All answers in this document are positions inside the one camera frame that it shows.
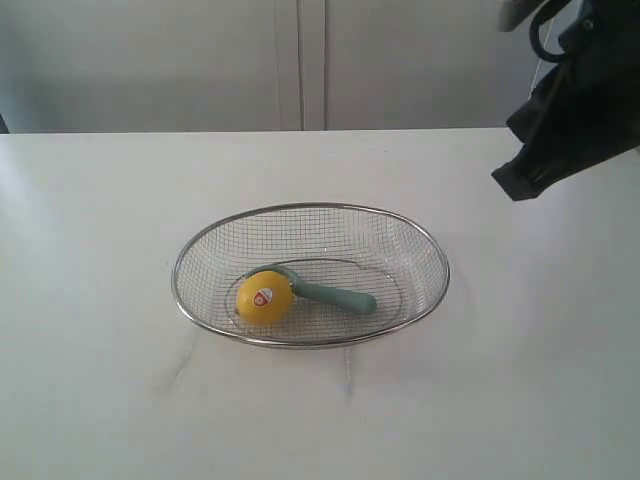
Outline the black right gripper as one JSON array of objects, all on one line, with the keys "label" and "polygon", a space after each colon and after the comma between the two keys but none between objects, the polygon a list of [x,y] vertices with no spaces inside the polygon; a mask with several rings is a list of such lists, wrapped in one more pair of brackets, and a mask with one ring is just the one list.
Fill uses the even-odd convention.
[{"label": "black right gripper", "polygon": [[577,19],[561,51],[531,47],[553,68],[507,120],[522,148],[491,173],[513,201],[535,199],[555,183],[639,146],[639,21]]}]

